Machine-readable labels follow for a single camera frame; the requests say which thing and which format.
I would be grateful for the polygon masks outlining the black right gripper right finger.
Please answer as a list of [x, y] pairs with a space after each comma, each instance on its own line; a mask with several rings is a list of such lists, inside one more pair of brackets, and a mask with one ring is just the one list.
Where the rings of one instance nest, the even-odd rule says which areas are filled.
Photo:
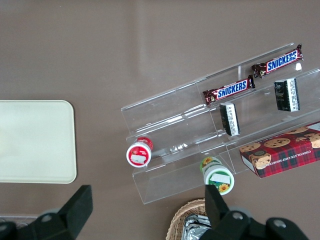
[[203, 240], [264, 240], [265, 226], [242, 211], [230, 210], [214, 185], [205, 186], [205, 210], [211, 224]]

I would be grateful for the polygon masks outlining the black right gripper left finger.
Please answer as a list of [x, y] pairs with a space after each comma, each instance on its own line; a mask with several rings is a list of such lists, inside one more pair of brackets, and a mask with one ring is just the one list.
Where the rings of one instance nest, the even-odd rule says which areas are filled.
[[22, 238], [24, 240], [75, 240], [92, 212], [92, 186], [82, 185], [58, 212], [45, 213], [22, 228]]

